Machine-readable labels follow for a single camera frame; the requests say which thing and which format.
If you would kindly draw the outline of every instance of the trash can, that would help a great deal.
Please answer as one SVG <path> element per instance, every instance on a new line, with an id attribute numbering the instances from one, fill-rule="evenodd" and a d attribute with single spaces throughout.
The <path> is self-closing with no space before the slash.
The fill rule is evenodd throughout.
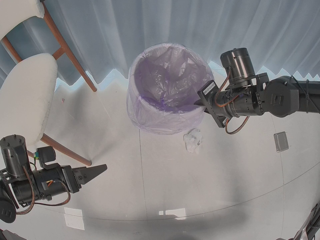
<path id="1" fill-rule="evenodd" d="M 197 127 L 205 107 L 194 105 L 198 90 L 214 79 L 198 54 L 177 43 L 143 51 L 129 70 L 127 112 L 139 129 L 176 134 Z"/>

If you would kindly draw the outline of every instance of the curtain fold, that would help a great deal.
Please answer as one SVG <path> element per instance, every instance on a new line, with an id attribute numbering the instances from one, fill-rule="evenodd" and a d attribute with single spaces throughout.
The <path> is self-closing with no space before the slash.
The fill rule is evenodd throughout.
<path id="1" fill-rule="evenodd" d="M 246 47 L 255 71 L 320 73 L 320 0 L 46 0 L 66 42 L 97 83 L 113 68 L 124 77 L 136 56 L 161 42 L 185 45 L 220 65 L 220 55 Z M 8 35 L 22 59 L 58 42 L 45 22 L 30 18 Z M 58 77 L 80 77 L 66 55 Z M 0 86 L 15 65 L 0 47 Z"/>

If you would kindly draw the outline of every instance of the trash bin liner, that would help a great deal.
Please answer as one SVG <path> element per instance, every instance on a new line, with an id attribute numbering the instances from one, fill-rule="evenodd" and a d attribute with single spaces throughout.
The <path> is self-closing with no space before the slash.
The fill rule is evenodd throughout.
<path id="1" fill-rule="evenodd" d="M 198 90 L 214 79 L 198 54 L 177 43 L 161 43 L 138 55 L 129 70 L 127 112 L 132 123 L 155 134 L 197 127 L 205 107 Z"/>

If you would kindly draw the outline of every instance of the curtain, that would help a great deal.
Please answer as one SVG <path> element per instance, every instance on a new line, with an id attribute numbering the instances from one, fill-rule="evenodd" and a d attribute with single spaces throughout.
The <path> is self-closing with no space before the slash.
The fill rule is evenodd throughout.
<path id="1" fill-rule="evenodd" d="M 247 47 L 256 72 L 264 65 L 303 77 L 320 73 L 320 0 L 46 0 L 45 4 L 80 64 L 97 83 L 117 69 L 128 77 L 144 49 L 161 42 L 185 45 L 208 62 Z M 8 35 L 23 59 L 53 54 L 59 45 L 40 18 Z M 80 77 L 64 54 L 58 77 Z M 0 85 L 15 65 L 0 47 Z"/>

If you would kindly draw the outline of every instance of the white chair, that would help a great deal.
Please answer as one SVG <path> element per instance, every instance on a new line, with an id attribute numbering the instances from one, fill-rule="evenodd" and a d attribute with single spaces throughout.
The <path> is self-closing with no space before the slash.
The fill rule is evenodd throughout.
<path id="1" fill-rule="evenodd" d="M 43 18 L 44 15 L 45 8 L 40 0 L 0 0 L 0 39 L 20 22 L 32 16 Z M 56 59 L 48 53 L 24 59 L 11 70 L 0 89 L 0 138 L 12 134 L 22 135 L 27 146 L 41 140 L 90 166 L 91 161 L 44 134 L 57 70 Z"/>

